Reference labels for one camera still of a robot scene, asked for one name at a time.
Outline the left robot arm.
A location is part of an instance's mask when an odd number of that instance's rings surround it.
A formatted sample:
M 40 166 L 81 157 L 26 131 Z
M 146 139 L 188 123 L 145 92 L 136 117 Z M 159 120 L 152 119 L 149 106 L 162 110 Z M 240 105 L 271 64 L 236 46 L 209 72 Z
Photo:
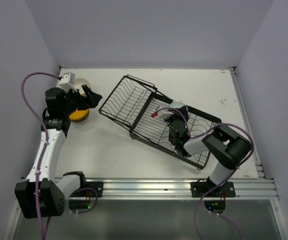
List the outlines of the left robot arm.
M 71 124 L 70 115 L 77 110 L 96 108 L 102 99 L 88 85 L 82 85 L 82 89 L 84 94 L 58 87 L 45 92 L 47 107 L 42 115 L 38 153 L 28 176 L 14 188 L 27 219 L 61 216 L 71 195 L 80 197 L 89 190 L 82 171 L 67 172 L 59 182 L 55 181 L 59 154 Z

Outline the dark green rim bowl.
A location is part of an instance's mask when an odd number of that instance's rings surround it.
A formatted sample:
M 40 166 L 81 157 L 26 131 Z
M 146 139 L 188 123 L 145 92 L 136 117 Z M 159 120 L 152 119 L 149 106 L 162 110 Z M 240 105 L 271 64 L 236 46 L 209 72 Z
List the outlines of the dark green rim bowl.
M 188 110 L 187 106 L 181 101 L 177 101 L 177 100 L 174 100 L 172 101 L 171 104 L 169 104 L 169 107 L 170 108 L 173 108 L 173 109 L 181 109 L 181 108 L 184 108 L 184 110 Z

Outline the white blue leaf bowl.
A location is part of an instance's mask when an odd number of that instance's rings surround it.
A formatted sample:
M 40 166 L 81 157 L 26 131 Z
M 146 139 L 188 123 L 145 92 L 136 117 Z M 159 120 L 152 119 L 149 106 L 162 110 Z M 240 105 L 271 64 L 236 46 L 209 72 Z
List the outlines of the white blue leaf bowl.
M 88 85 L 88 86 L 90 87 L 89 81 L 86 80 L 86 79 L 84 79 L 84 78 L 76 78 L 76 79 L 74 80 L 73 86 L 74 86 L 74 88 L 75 88 L 76 90 L 79 91 L 79 93 L 80 93 L 81 95 L 83 94 L 83 89 L 82 89 L 81 86 L 84 85 L 84 84 L 86 84 L 86 85 Z

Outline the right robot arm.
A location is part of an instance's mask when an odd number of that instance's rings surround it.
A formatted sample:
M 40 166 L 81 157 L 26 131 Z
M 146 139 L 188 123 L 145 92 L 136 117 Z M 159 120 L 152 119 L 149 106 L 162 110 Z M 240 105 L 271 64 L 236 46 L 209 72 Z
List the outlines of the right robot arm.
M 183 157 L 192 157 L 209 151 L 218 161 L 210 176 L 196 189 L 211 196 L 218 196 L 224 191 L 224 184 L 254 151 L 254 142 L 250 135 L 237 125 L 219 123 L 208 131 L 190 136 L 184 119 L 178 114 L 171 114 L 164 119 L 169 127 L 169 142 L 176 152 Z M 244 131 L 243 135 L 235 129 Z

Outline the orange yellow bowl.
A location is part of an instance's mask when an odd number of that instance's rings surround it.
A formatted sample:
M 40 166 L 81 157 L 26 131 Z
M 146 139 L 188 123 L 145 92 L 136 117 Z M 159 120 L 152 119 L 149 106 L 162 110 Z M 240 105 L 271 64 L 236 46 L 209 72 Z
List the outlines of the orange yellow bowl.
M 73 112 L 70 116 L 69 119 L 72 122 L 75 123 L 79 123 L 84 121 L 85 119 L 87 119 L 89 116 L 89 109 L 85 109 L 85 110 L 76 110 L 75 112 Z

